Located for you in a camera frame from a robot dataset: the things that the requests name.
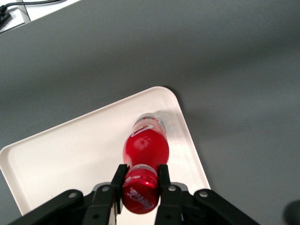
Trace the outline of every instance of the coca-cola logo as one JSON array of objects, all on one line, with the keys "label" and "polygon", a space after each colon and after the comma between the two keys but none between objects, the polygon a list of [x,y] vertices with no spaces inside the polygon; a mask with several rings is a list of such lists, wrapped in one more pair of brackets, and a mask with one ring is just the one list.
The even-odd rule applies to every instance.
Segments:
[{"label": "coca-cola logo", "polygon": [[135,202],[139,202],[144,206],[144,209],[152,209],[154,204],[150,203],[147,199],[145,199],[140,193],[134,190],[132,187],[130,188],[129,193],[126,193],[127,196],[130,197],[131,200]]}]

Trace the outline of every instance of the bottle cap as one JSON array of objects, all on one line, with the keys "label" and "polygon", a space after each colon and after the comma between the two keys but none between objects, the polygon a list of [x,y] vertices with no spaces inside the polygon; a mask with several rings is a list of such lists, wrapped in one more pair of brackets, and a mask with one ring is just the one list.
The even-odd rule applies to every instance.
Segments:
[{"label": "bottle cap", "polygon": [[158,204],[158,175],[145,164],[129,169],[123,184],[122,201],[125,207],[136,214],[152,211]]}]

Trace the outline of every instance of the bottle label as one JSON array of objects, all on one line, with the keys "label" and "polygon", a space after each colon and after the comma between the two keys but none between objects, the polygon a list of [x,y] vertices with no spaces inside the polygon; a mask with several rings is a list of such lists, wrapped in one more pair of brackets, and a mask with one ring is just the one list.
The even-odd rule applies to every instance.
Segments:
[{"label": "bottle label", "polygon": [[137,130],[135,130],[132,134],[131,134],[131,137],[134,137],[136,135],[138,135],[139,133],[145,131],[145,130],[149,130],[149,129],[152,129],[153,126],[150,125],[150,124],[147,124],[147,125],[143,125],[143,126],[140,126],[137,128]]},{"label": "bottle label", "polygon": [[129,193],[126,193],[129,198],[135,202],[139,202],[144,206],[144,209],[152,209],[154,204],[150,203],[147,199],[145,199],[140,193],[134,190],[132,187],[130,188]]}]

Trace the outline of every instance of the bottle neck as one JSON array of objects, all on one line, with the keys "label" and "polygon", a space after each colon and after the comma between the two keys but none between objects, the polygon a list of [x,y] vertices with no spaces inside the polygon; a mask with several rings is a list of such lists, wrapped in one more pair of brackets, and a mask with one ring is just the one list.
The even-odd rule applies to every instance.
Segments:
[{"label": "bottle neck", "polygon": [[155,171],[155,169],[153,169],[151,166],[146,165],[146,164],[137,164],[137,165],[131,167],[128,170],[128,173],[130,173],[130,172],[132,172],[134,170],[137,170],[137,169],[146,169],[146,170],[149,170],[149,171],[155,173],[156,176],[158,175],[157,172]]}]

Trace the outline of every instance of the red liquid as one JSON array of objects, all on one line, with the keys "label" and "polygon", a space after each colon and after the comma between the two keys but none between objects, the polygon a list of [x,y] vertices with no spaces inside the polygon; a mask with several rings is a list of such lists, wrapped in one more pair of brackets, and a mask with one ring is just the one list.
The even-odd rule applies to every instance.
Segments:
[{"label": "red liquid", "polygon": [[135,133],[146,129],[136,135],[133,132],[124,145],[123,161],[131,168],[137,164],[146,164],[158,171],[160,164],[166,164],[169,158],[169,145],[162,133],[160,125],[148,121],[146,125],[139,126]]}]

